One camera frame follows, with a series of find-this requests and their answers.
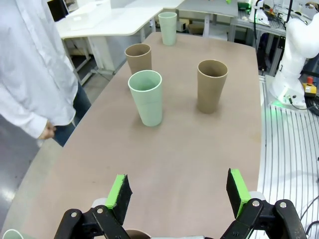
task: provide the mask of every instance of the jeans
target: jeans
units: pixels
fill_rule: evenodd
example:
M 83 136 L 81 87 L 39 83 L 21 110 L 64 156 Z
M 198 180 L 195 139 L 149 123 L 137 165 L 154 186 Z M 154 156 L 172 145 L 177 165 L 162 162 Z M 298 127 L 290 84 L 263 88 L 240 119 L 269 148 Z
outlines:
M 73 108 L 75 109 L 75 126 L 78 125 L 78 123 L 81 121 L 90 107 L 91 103 L 84 89 L 82 88 L 80 83 L 78 83 L 78 92 L 76 93 L 73 101 Z M 56 131 L 53 139 L 63 147 L 73 133 L 75 126 L 73 125 L 73 123 L 63 126 L 56 126 Z

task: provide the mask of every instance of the table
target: table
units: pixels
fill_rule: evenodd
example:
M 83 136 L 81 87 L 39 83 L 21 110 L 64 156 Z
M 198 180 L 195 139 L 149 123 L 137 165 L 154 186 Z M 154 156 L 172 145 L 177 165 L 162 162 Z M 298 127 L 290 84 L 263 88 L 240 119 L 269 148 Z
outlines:
M 239 11 L 238 12 L 238 17 L 237 18 L 232 18 L 230 24 L 235 26 L 233 27 L 235 29 L 235 31 L 233 31 L 232 33 L 234 34 L 233 36 L 231 36 L 231 38 L 233 39 L 235 37 L 235 32 L 236 32 L 236 26 L 241 26 L 241 27 L 246 27 L 249 29 L 254 29 L 254 23 L 248 21 L 248 20 L 243 20 L 242 18 L 246 17 L 248 19 L 249 14 L 246 11 Z M 284 26 L 278 22 L 278 21 L 273 21 L 270 20 L 269 21 L 270 26 L 264 26 L 264 25 L 260 25 L 260 24 L 256 24 L 256 33 L 257 33 L 257 43 L 256 45 L 259 45 L 259 41 L 260 41 L 260 37 L 263 33 L 269 33 L 269 39 L 268 39 L 268 44 L 266 47 L 266 54 L 269 54 L 272 43 L 273 43 L 273 39 L 274 39 L 274 35 L 277 36 L 286 36 L 286 30 L 284 28 Z M 279 41 L 277 42 L 277 46 L 276 46 L 276 51 L 275 51 L 275 55 L 273 58 L 273 63 L 269 72 L 269 75 L 274 76 L 276 68 L 278 66 L 279 60 L 280 60 L 280 56 L 282 53 L 282 49 L 278 48 L 278 44 Z
M 125 7 L 162 7 L 165 9 L 175 9 L 184 0 L 135 0 Z
M 144 26 L 150 20 L 153 22 L 152 31 L 156 30 L 154 17 L 161 10 L 162 7 L 116 8 L 93 28 L 72 31 L 70 24 L 73 23 L 68 18 L 57 22 L 56 27 L 62 39 L 88 37 L 100 73 L 114 74 L 125 60 L 125 48 L 145 40 Z M 132 36 L 138 31 L 139 40 L 116 38 Z
M 210 32 L 213 32 L 214 35 L 218 36 L 224 34 L 224 39 L 227 40 L 227 32 L 229 32 L 229 35 L 235 34 L 231 33 L 236 30 L 236 28 L 233 25 L 230 25 L 230 29 L 228 29 L 225 26 L 217 25 L 217 15 L 237 18 L 237 0 L 232 0 L 230 4 L 228 4 L 226 0 L 185 0 L 177 7 L 177 9 L 207 13 L 204 21 L 204 37 L 209 37 L 211 35 Z M 210 26 L 211 14 L 213 14 L 212 26 Z
M 177 35 L 175 47 L 164 46 L 160 33 L 145 43 L 152 48 L 153 69 L 163 77 L 163 122 L 142 124 L 125 63 L 66 143 L 22 232 L 53 238 L 66 210 L 86 212 L 107 196 L 117 174 L 127 173 L 133 195 L 125 228 L 152 236 L 219 238 L 234 220 L 228 168 L 239 168 L 249 190 L 257 189 L 261 108 L 254 48 L 185 34 Z M 219 110 L 205 115 L 196 109 L 196 68 L 212 58 L 229 73 Z M 84 139 L 85 147 L 79 147 Z

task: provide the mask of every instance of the green light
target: green light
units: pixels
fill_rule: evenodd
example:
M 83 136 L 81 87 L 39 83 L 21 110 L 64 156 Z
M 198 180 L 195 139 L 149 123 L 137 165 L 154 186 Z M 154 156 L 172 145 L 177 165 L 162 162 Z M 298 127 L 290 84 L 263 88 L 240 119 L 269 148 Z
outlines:
M 280 101 L 275 101 L 272 103 L 272 105 L 284 108 L 284 105 Z

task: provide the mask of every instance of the person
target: person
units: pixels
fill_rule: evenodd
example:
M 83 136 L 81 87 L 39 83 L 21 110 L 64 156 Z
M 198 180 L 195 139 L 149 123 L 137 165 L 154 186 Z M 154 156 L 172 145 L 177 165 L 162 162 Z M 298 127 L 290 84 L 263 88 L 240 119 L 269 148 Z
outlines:
M 0 114 L 64 146 L 90 106 L 47 0 L 0 1 Z

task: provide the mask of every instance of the plastic cup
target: plastic cup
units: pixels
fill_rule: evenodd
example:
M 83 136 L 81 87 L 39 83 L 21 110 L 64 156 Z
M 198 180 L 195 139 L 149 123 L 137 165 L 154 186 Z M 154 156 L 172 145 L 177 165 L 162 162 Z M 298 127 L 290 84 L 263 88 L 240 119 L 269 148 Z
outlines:
M 162 77 L 156 71 L 145 70 L 132 75 L 129 87 L 146 126 L 156 126 L 162 120 Z
M 150 239 L 151 238 L 150 235 L 139 230 L 128 229 L 125 231 L 130 236 L 131 239 Z
M 132 74 L 152 69 L 152 54 L 149 45 L 135 44 L 129 46 L 125 50 L 125 55 Z
M 162 12 L 159 14 L 160 31 L 163 44 L 173 46 L 176 43 L 177 14 L 175 12 Z
M 2 239 L 34 239 L 33 237 L 28 236 L 27 234 L 20 233 L 15 229 L 9 229 L 6 231 Z
M 206 60 L 197 67 L 197 108 L 211 114 L 217 110 L 228 75 L 227 66 L 216 60 Z

